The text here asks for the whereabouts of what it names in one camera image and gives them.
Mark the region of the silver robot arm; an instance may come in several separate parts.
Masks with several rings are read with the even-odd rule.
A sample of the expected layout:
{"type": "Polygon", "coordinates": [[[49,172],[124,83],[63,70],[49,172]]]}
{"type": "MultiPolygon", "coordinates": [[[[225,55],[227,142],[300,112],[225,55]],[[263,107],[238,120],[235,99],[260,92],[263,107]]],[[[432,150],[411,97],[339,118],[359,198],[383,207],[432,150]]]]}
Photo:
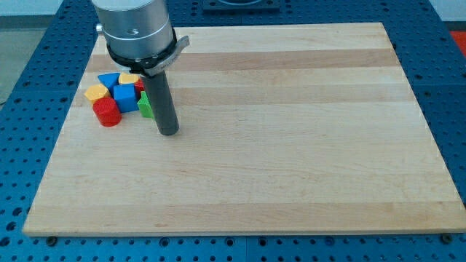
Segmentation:
{"type": "Polygon", "coordinates": [[[132,74],[164,72],[190,45],[178,38],[165,0],[92,0],[111,58],[132,74]]]}

